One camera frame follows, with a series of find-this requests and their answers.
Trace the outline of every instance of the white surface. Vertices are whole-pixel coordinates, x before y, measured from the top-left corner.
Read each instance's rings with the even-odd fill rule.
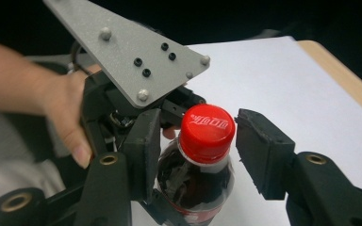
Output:
[[[210,68],[188,88],[236,117],[240,108],[260,112],[296,142],[333,159],[362,188],[362,108],[289,37],[194,45],[211,57]],[[239,162],[236,183],[212,226],[289,225],[285,201],[265,201]],[[133,203],[134,225],[156,225]]]

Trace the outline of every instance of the bottle cap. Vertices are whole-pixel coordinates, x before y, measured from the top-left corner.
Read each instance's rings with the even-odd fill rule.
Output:
[[[213,164],[228,155],[234,134],[234,120],[224,109],[201,104],[184,115],[179,142],[190,160]]]

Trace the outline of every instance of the plastic bottle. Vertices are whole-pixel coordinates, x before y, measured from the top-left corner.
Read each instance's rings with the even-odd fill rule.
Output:
[[[196,105],[159,158],[158,189],[190,225],[208,225],[233,189],[228,153],[234,134],[235,123],[225,110]]]

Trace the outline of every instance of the screw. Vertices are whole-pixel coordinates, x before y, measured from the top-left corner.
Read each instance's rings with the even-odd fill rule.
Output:
[[[139,57],[135,58],[134,65],[140,67],[140,65],[142,65],[142,59],[140,59]]]
[[[175,60],[177,58],[177,55],[175,53],[169,54],[169,60]]]
[[[108,27],[104,27],[101,29],[101,38],[102,40],[110,40],[111,30]]]
[[[209,56],[203,56],[203,57],[201,58],[201,64],[207,65],[207,64],[209,64],[209,63],[210,63],[210,57],[209,57]]]
[[[169,44],[166,43],[166,42],[163,42],[163,43],[161,44],[161,49],[162,49],[163,51],[167,51],[167,50],[169,49]]]
[[[140,101],[145,102],[146,100],[148,100],[149,91],[146,89],[141,89],[138,92],[137,97],[138,97],[138,99],[140,99]]]
[[[193,73],[186,73],[185,75],[187,76],[188,79],[193,78]]]
[[[149,69],[144,69],[144,70],[142,71],[142,75],[143,75],[144,77],[149,77],[149,76],[151,75],[151,70],[149,70]]]

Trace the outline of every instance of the cola bottle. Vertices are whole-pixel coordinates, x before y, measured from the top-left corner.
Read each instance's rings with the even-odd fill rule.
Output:
[[[232,117],[215,105],[190,108],[158,162],[158,189],[189,225],[208,225],[234,185]]]

